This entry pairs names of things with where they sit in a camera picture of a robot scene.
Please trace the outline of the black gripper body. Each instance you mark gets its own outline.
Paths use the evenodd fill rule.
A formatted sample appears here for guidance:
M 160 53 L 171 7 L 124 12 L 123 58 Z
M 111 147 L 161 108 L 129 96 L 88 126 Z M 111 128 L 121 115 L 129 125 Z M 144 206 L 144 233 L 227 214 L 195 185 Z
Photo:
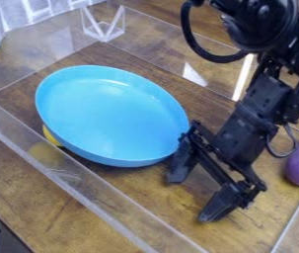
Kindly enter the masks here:
M 196 164 L 207 170 L 215 181 L 244 182 L 249 185 L 249 202 L 266 185 L 255 175 L 251 164 L 266 148 L 266 139 L 276 134 L 278 127 L 271 120 L 243 104 L 237 104 L 219 132 L 212 134 L 199 122 L 183 136 L 188 136 L 196 153 Z

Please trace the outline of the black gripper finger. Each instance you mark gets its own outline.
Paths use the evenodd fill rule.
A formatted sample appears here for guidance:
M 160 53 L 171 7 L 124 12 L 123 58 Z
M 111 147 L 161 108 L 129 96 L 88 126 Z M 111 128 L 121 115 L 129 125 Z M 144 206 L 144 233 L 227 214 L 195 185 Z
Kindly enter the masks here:
M 168 183 L 181 183 L 187 179 L 197 163 L 195 156 L 196 153 L 191 139 L 188 136 L 183 136 L 169 163 L 169 171 L 167 173 Z
M 200 222 L 219 221 L 236 208 L 249 205 L 249 185 L 244 182 L 225 183 L 197 214 Z

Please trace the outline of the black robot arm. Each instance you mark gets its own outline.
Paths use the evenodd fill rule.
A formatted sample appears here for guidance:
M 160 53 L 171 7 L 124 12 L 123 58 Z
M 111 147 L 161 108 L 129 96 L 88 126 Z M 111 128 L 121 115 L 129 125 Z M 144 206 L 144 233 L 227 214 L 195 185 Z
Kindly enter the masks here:
M 227 33 L 239 47 L 215 55 L 193 38 L 189 10 L 208 3 L 221 13 Z M 179 137 L 167 181 L 180 183 L 200 165 L 221 189 L 199 213 L 203 222 L 220 220 L 233 209 L 247 208 L 266 190 L 251 164 L 280 127 L 299 120 L 299 10 L 296 0 L 185 0 L 180 7 L 181 31 L 193 52 L 215 63 L 256 55 L 257 67 L 245 96 L 217 132 L 193 121 Z

